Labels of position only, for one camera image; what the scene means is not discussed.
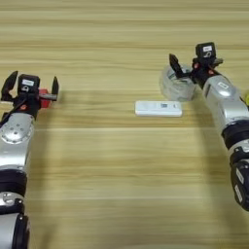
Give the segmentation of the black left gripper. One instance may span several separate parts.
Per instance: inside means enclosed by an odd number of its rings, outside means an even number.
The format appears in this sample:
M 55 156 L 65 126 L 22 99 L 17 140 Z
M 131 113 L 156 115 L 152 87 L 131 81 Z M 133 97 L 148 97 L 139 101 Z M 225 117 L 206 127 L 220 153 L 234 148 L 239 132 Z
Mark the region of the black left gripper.
M 1 100 L 12 101 L 13 97 L 10 91 L 14 88 L 18 71 L 14 71 L 5 81 L 4 86 L 1 89 Z M 59 92 L 59 83 L 56 76 L 53 78 L 52 93 L 22 93 L 16 97 L 14 101 L 14 113 L 27 114 L 34 119 L 37 118 L 38 112 L 41 109 L 50 107 L 53 101 L 57 101 Z

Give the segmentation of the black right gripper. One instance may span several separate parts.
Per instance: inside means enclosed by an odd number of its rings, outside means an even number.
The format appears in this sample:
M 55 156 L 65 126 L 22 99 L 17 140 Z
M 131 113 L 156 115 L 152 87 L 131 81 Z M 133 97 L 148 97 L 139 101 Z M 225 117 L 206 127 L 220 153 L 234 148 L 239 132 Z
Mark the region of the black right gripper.
M 223 62 L 224 60 L 222 58 L 215 58 L 207 61 L 200 61 L 199 59 L 194 58 L 192 70 L 183 74 L 176 55 L 172 53 L 169 55 L 169 64 L 175 72 L 176 77 L 190 78 L 192 82 L 199 85 L 201 89 L 209 78 L 219 75 L 216 67 Z

